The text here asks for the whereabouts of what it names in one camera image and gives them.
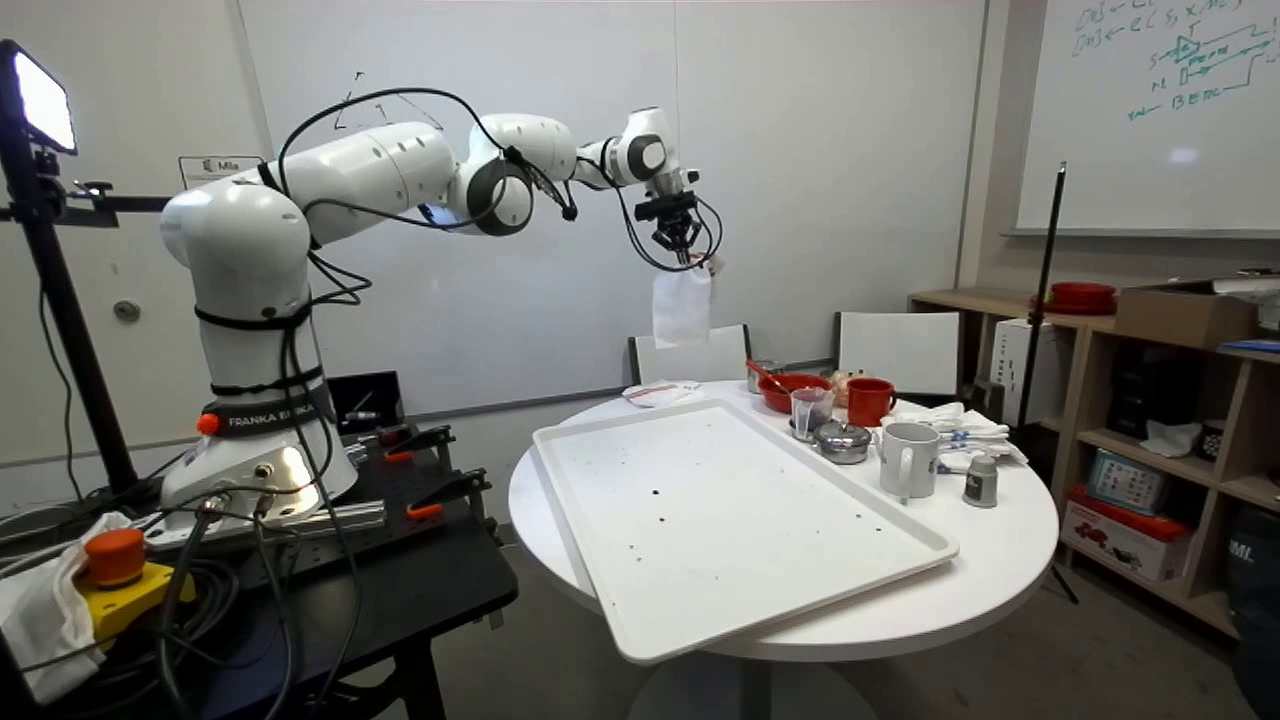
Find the yellow object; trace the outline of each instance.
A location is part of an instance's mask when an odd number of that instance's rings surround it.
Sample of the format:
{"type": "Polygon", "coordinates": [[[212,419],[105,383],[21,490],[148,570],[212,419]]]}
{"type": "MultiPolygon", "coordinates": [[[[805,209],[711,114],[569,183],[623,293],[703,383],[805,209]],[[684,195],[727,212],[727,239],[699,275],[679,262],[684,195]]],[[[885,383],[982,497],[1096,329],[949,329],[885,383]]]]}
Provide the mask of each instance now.
{"type": "Polygon", "coordinates": [[[105,644],[121,637],[132,619],[141,619],[148,609],[158,609],[163,600],[168,581],[168,566],[146,566],[146,578],[123,587],[80,584],[93,619],[93,640],[105,644]]]}

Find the metal can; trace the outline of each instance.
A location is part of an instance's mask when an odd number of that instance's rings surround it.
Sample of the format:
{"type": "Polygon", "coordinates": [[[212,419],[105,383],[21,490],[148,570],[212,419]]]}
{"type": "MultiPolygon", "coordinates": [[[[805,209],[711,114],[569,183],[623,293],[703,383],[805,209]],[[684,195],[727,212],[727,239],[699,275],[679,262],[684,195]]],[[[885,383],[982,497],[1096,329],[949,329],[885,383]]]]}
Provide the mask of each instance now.
{"type": "Polygon", "coordinates": [[[963,505],[995,507],[1000,468],[992,456],[977,456],[963,474],[963,505]]]}

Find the small cup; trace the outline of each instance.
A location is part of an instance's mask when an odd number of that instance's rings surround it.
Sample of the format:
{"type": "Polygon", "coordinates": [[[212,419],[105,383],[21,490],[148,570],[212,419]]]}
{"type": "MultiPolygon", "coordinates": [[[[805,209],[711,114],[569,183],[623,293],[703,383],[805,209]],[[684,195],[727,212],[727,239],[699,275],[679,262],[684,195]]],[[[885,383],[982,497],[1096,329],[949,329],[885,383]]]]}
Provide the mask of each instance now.
{"type": "Polygon", "coordinates": [[[831,389],[794,389],[794,433],[814,446],[814,427],[831,417],[831,389]]]}
{"type": "Polygon", "coordinates": [[[850,376],[850,423],[876,427],[895,404],[895,389],[880,376],[850,376]]]}

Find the black stand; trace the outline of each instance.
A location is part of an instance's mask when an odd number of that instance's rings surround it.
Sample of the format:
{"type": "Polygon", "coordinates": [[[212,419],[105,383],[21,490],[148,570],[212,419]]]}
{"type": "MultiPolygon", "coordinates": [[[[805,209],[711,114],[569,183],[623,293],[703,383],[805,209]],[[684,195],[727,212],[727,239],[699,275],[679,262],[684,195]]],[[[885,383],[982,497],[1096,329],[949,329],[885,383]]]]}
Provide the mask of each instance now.
{"type": "Polygon", "coordinates": [[[15,224],[24,224],[24,238],[40,272],[40,287],[48,297],[54,322],[66,342],[66,357],[72,365],[72,376],[85,401],[85,417],[93,423],[96,453],[105,456],[105,468],[109,468],[114,505],[146,505],[146,486],[132,474],[132,456],[109,396],[109,379],[93,353],[80,299],[72,287],[72,272],[54,231],[66,200],[56,183],[56,162],[54,151],[31,150],[24,120],[10,114],[0,120],[0,162],[10,178],[11,216],[15,224]]]}
{"type": "MultiPolygon", "coordinates": [[[[1031,404],[1031,376],[1036,376],[1036,348],[1039,348],[1039,325],[1044,325],[1044,293],[1049,293],[1049,267],[1051,267],[1051,246],[1056,246],[1056,216],[1064,209],[1064,183],[1070,183],[1070,164],[1056,168],[1051,179],[1051,209],[1049,209],[1049,238],[1044,238],[1044,258],[1039,258],[1039,287],[1031,297],[1031,342],[1028,342],[1028,365],[1024,365],[1024,393],[1015,401],[1015,427],[1013,441],[1028,453],[1036,427],[1028,423],[1028,404],[1031,404]]],[[[1051,581],[1070,592],[1074,606],[1080,606],[1076,587],[1064,581],[1056,566],[1051,581]]]]}

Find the red mug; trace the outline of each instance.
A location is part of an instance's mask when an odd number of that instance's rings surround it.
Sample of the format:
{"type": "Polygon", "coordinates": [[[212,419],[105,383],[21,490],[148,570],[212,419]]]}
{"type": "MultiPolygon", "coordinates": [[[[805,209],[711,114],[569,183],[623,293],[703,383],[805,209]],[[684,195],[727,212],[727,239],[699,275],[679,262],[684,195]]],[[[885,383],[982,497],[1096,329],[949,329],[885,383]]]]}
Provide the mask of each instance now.
{"type": "Polygon", "coordinates": [[[895,404],[895,393],[890,379],[850,376],[850,423],[876,427],[894,404],[895,404]]]}

